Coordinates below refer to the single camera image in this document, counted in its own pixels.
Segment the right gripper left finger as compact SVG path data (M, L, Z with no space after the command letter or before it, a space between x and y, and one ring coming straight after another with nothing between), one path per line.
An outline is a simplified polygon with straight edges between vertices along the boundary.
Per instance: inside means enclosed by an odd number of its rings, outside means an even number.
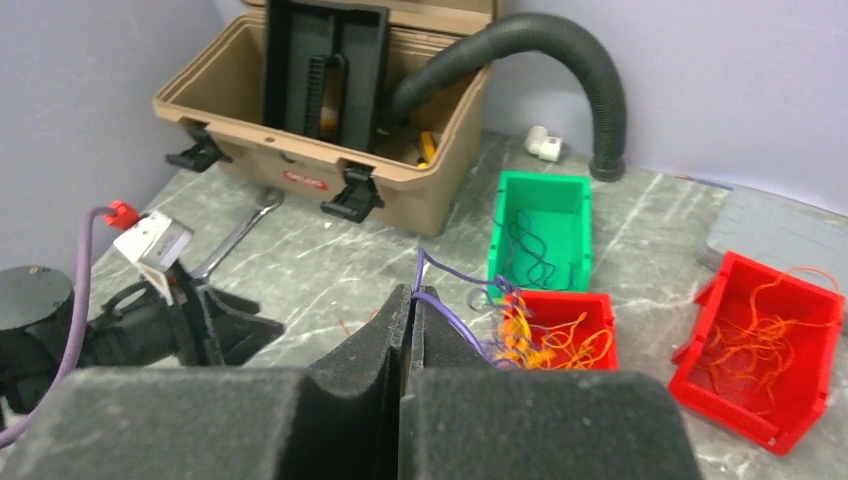
M411 289L306 368L81 370L5 479L394 479Z

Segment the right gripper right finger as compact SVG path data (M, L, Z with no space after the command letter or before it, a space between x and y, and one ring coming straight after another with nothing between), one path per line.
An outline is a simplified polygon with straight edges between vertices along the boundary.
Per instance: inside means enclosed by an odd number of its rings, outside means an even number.
M680 411L636 371L498 370L400 290L404 479L698 479Z

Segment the green plastic bin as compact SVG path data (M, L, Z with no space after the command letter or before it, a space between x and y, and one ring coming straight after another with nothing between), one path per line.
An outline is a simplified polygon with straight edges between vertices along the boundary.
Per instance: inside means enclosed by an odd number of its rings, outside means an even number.
M593 267L592 192L581 175L501 172L487 273L525 290L586 292Z

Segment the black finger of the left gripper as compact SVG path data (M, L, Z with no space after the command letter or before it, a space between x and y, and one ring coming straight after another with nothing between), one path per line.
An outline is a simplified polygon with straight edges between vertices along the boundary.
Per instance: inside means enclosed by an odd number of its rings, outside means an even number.
M201 365L240 366L285 333L285 325L260 315L248 298L210 283L215 268L206 263L191 272L188 300Z

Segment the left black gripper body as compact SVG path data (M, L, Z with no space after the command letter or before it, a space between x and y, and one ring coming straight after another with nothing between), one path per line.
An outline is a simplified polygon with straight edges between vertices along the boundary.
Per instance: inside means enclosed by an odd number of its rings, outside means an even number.
M180 356L190 342L146 280L113 295L93 319L74 320L75 290L60 270L37 265L1 272L1 397L16 414L32 412L68 353L71 368L147 366Z

